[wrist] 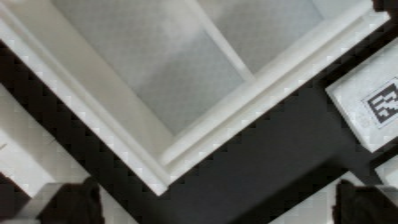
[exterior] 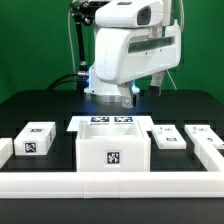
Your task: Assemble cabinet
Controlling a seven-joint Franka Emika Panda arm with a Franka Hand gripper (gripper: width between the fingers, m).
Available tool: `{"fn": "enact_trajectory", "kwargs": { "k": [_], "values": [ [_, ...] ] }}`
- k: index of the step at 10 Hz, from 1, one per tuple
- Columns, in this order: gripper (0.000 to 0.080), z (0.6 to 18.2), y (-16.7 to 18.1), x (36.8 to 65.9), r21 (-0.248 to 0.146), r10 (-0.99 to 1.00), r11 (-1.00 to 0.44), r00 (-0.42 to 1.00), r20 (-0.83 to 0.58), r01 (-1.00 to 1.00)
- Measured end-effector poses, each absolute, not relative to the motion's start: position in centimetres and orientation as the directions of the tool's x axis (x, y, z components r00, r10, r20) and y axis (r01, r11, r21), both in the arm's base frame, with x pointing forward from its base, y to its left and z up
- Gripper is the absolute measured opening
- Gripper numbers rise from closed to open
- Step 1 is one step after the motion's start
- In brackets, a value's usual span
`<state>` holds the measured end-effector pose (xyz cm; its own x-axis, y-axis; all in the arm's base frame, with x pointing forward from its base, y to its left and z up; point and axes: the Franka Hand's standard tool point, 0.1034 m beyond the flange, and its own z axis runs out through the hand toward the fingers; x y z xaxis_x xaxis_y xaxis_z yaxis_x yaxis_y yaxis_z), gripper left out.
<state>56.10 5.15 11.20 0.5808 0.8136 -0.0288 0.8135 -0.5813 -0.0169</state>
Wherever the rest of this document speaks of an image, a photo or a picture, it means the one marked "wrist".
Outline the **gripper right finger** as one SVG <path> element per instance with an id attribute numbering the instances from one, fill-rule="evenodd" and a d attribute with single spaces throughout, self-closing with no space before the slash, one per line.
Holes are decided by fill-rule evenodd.
<path id="1" fill-rule="evenodd" d="M 398 188 L 357 186 L 348 180 L 336 185 L 334 224 L 398 224 Z"/>

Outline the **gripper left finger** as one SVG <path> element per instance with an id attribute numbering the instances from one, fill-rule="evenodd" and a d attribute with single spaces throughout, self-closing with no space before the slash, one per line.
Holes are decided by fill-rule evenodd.
<path id="1" fill-rule="evenodd" d="M 105 224 L 94 179 L 87 178 L 80 183 L 48 183 L 16 217 L 32 224 Z"/>

